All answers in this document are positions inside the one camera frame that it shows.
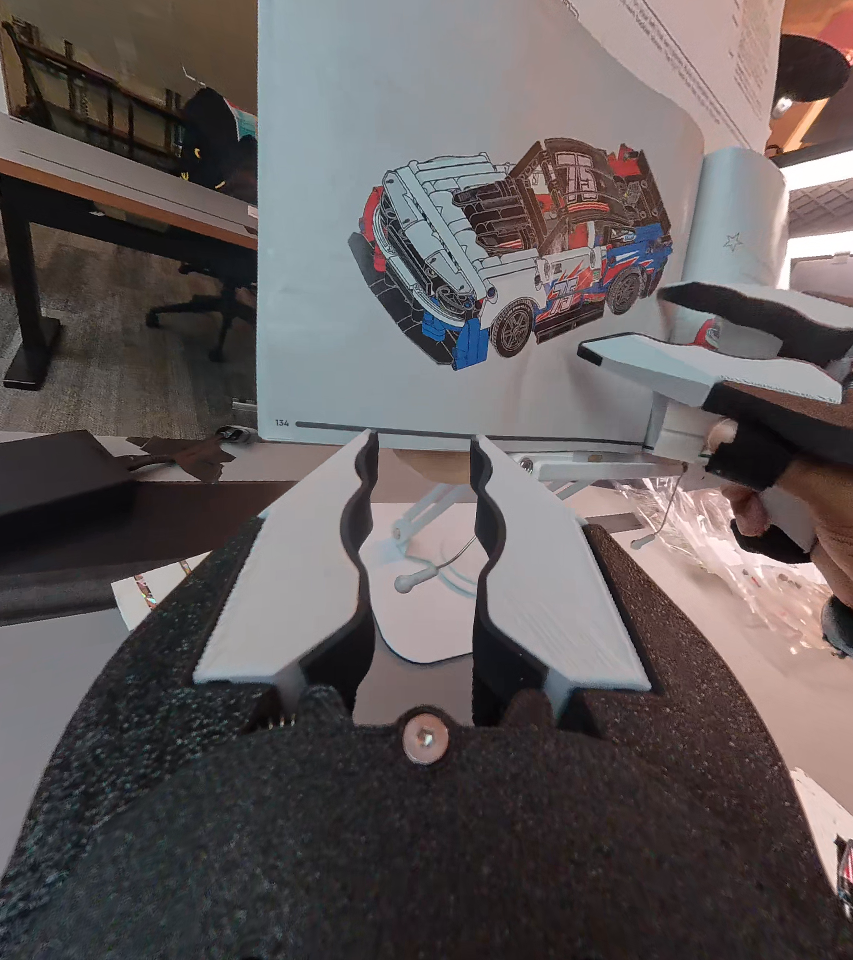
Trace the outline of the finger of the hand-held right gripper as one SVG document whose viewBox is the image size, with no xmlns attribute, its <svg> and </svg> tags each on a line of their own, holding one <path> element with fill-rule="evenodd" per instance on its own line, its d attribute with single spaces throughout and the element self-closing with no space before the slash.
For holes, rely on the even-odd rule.
<svg viewBox="0 0 853 960">
<path fill-rule="evenodd" d="M 840 404 L 843 397 L 841 382 L 804 361 L 731 356 L 697 344 L 662 342 L 637 333 L 580 342 L 578 356 L 695 409 L 703 409 L 711 390 L 721 383 L 828 404 Z"/>
<path fill-rule="evenodd" d="M 789 359 L 818 368 L 853 362 L 853 306 L 793 290 L 700 281 L 670 284 L 660 310 L 682 320 L 704 314 L 719 321 L 719 353 L 748 359 Z"/>
</svg>

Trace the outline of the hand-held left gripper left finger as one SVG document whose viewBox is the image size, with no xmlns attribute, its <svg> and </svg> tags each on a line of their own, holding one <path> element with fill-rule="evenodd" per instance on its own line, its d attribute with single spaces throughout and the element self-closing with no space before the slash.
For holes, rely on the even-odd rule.
<svg viewBox="0 0 853 960">
<path fill-rule="evenodd" d="M 281 702 L 312 686 L 354 702 L 376 649 L 361 546 L 372 532 L 380 443 L 370 429 L 261 514 L 261 525 L 193 672 L 265 685 Z"/>
</svg>

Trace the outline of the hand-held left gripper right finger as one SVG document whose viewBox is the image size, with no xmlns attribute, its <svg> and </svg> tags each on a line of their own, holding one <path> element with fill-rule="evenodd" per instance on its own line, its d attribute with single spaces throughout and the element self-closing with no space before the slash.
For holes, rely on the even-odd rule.
<svg viewBox="0 0 853 960">
<path fill-rule="evenodd" d="M 635 630 L 576 512 L 490 438 L 472 439 L 469 460 L 488 557 L 472 629 L 481 708 L 498 714 L 535 690 L 563 716 L 579 690 L 651 692 Z"/>
</svg>

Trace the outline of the white book stand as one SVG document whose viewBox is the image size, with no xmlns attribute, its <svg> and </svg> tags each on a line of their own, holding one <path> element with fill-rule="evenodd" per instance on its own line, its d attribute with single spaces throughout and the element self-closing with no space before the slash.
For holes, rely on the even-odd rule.
<svg viewBox="0 0 853 960">
<path fill-rule="evenodd" d="M 583 451 L 530 449 L 509 456 L 532 478 L 566 500 L 607 481 L 674 477 L 695 465 L 718 417 L 654 395 L 651 449 L 614 451 L 611 444 Z M 403 449 L 397 460 L 431 483 L 404 513 L 374 512 L 373 532 L 361 553 L 370 573 L 375 625 L 386 646 L 416 666 L 466 656 L 481 571 L 489 551 L 476 540 L 470 454 Z"/>
</svg>

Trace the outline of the toy car instruction booklet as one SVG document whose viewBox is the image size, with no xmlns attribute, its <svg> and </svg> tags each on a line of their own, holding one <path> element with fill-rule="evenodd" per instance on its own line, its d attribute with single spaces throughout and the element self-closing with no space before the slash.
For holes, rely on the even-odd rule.
<svg viewBox="0 0 853 960">
<path fill-rule="evenodd" d="M 269 440 L 653 450 L 577 356 L 670 340 L 711 148 L 763 162 L 784 2 L 261 2 Z"/>
</svg>

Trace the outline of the wooden desk with black legs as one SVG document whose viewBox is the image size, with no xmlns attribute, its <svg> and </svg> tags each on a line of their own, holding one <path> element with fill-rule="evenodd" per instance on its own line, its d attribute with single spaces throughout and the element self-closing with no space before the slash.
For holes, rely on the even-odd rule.
<svg viewBox="0 0 853 960">
<path fill-rule="evenodd" d="M 45 316 L 32 227 L 92 238 L 198 269 L 221 284 L 217 295 L 157 306 L 146 315 L 218 313 L 221 326 L 208 358 L 222 362 L 236 320 L 254 324 L 238 301 L 257 274 L 255 203 L 231 197 L 108 150 L 0 112 L 0 213 L 21 345 L 4 378 L 8 389 L 43 388 L 61 335 Z"/>
</svg>

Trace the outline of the clear plastic bag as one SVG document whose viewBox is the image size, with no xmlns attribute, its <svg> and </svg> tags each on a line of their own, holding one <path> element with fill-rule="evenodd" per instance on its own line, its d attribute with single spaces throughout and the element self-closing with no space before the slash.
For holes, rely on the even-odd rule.
<svg viewBox="0 0 853 960">
<path fill-rule="evenodd" d="M 830 650 L 821 629 L 830 592 L 817 568 L 748 552 L 735 539 L 733 512 L 721 492 L 681 487 L 669 506 L 675 486 L 674 477 L 612 481 L 639 520 L 660 527 L 658 540 L 668 551 L 724 583 L 752 626 L 768 629 L 796 657 Z"/>
</svg>

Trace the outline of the black flat box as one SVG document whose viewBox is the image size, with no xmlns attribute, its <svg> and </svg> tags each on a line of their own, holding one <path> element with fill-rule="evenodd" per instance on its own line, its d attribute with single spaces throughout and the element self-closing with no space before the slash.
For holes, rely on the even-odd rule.
<svg viewBox="0 0 853 960">
<path fill-rule="evenodd" d="M 0 553 L 119 516 L 136 486 L 85 430 L 0 442 Z"/>
</svg>

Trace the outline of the black office chair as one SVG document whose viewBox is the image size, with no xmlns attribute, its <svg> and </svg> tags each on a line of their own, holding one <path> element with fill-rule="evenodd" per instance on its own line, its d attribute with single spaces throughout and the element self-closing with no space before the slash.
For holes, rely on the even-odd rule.
<svg viewBox="0 0 853 960">
<path fill-rule="evenodd" d="M 184 105 L 179 172 L 182 179 L 203 186 L 248 206 L 257 202 L 257 141 L 241 135 L 238 119 L 227 100 L 216 90 L 202 88 Z M 156 306 L 147 313 L 150 329 L 160 326 L 167 314 L 209 314 L 221 317 L 215 346 L 208 359 L 224 360 L 227 335 L 236 320 L 254 325 L 256 302 L 241 293 L 256 293 L 257 258 L 247 247 L 232 247 L 213 258 L 180 264 L 182 274 L 200 274 L 220 283 L 218 294 L 193 294 L 186 302 Z"/>
</svg>

